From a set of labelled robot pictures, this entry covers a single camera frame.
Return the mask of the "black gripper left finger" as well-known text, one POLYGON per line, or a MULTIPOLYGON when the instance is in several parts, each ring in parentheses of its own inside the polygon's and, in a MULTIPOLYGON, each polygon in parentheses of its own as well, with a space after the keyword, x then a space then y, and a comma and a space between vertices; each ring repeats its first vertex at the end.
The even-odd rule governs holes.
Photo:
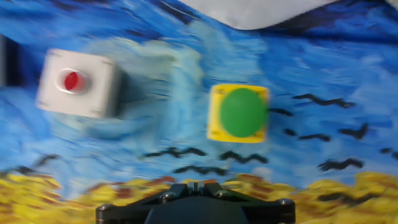
POLYGON ((96 224, 117 224, 132 221, 144 223, 150 211, 160 205, 174 200, 192 196, 197 190, 196 182, 173 184, 169 189, 148 196, 124 206, 106 203, 96 209, 96 224))

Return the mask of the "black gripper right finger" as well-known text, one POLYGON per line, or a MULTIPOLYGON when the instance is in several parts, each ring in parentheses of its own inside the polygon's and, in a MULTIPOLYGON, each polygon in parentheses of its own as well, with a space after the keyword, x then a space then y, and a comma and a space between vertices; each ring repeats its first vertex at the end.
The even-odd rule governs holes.
POLYGON ((204 223, 295 223, 295 203, 289 198, 264 201, 222 187, 218 183, 196 183, 199 217, 204 223))

